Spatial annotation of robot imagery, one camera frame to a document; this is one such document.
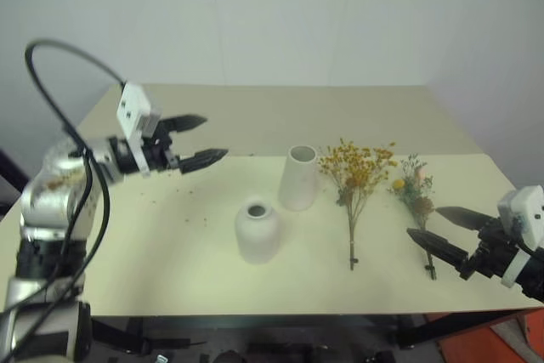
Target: white wall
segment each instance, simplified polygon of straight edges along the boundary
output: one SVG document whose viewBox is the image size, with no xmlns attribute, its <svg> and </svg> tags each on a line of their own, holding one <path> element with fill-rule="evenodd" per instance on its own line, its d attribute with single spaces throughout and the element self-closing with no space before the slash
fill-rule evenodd
<svg viewBox="0 0 544 363">
<path fill-rule="evenodd" d="M 0 0 L 0 13 L 0 142 L 30 172 L 58 123 L 22 50 L 48 36 L 141 82 L 428 84 L 515 183 L 544 183 L 544 0 Z M 60 54 L 37 59 L 74 120 L 107 86 Z"/>
</svg>

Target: table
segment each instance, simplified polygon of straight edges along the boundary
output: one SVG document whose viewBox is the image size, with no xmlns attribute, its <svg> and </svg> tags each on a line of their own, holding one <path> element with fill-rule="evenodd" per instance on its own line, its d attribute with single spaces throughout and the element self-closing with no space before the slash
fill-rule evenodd
<svg viewBox="0 0 544 363">
<path fill-rule="evenodd" d="M 355 271 L 349 270 L 347 219 L 330 182 L 320 181 L 306 212 L 288 212 L 277 202 L 281 155 L 290 145 L 334 145 L 344 136 L 369 146 L 395 140 L 398 152 L 421 152 L 435 177 L 436 206 L 496 214 L 496 202 L 512 185 L 425 88 L 151 88 L 164 116 L 210 118 L 174 138 L 174 150 L 230 147 L 232 155 L 198 173 L 135 175 L 112 187 L 110 227 L 83 294 L 94 315 L 368 315 L 541 306 L 496 277 L 465 282 L 439 260 L 438 280 L 431 281 L 424 252 L 405 233 L 411 218 L 385 185 L 360 217 Z M 84 135 L 118 132 L 117 100 L 115 90 L 106 94 L 83 121 Z M 234 235 L 235 214 L 252 195 L 270 201 L 283 221 L 279 253 L 260 266 L 243 262 Z M 0 224 L 0 297 L 14 270 L 18 221 L 15 207 Z M 477 246 L 474 233 L 438 214 L 428 227 L 469 251 Z"/>
</svg>

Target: small flower bouquet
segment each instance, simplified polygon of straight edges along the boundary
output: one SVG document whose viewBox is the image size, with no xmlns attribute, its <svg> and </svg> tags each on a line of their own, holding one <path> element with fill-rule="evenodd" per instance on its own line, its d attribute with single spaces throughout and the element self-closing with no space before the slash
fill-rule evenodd
<svg viewBox="0 0 544 363">
<path fill-rule="evenodd" d="M 331 177 L 338 189 L 338 206 L 345 206 L 349 226 L 349 268 L 359 262 L 354 255 L 355 225 L 366 200 L 377 184 L 389 176 L 389 167 L 397 166 L 392 161 L 393 152 L 384 148 L 360 148 L 353 142 L 344 142 L 340 146 L 327 147 L 328 156 L 320 158 L 320 171 Z"/>
<path fill-rule="evenodd" d="M 425 230 L 430 213 L 434 211 L 433 201 L 429 198 L 433 188 L 433 177 L 427 176 L 423 171 L 426 162 L 422 162 L 417 154 L 411 154 L 407 160 L 400 161 L 404 177 L 393 182 L 391 191 L 408 207 L 412 217 L 416 220 L 420 229 Z M 431 279 L 436 280 L 436 270 L 433 257 L 427 252 L 428 265 Z"/>
</svg>

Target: white cylindrical vase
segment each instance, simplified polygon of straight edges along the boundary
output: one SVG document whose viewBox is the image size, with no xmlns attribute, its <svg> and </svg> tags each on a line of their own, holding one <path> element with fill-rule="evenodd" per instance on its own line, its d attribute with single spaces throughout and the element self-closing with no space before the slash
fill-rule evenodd
<svg viewBox="0 0 544 363">
<path fill-rule="evenodd" d="M 287 153 L 280 182 L 280 203 L 299 212 L 312 205 L 317 193 L 317 152 L 311 146 L 293 146 Z"/>
<path fill-rule="evenodd" d="M 265 264 L 280 246 L 280 217 L 260 199 L 252 199 L 236 215 L 236 240 L 240 255 L 250 264 Z"/>
</svg>

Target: white ceramic vase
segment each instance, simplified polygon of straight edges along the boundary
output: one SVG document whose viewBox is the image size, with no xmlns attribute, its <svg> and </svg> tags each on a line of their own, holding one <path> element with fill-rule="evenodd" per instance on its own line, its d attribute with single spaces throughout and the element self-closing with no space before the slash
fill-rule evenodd
<svg viewBox="0 0 544 363">
<path fill-rule="evenodd" d="M 317 152 L 311 146 L 293 146 L 287 153 L 280 182 L 280 203 L 299 212 L 312 205 L 317 193 Z"/>
<path fill-rule="evenodd" d="M 240 255 L 250 264 L 265 264 L 280 246 L 280 217 L 260 199 L 252 199 L 236 215 L 236 240 Z"/>
</svg>

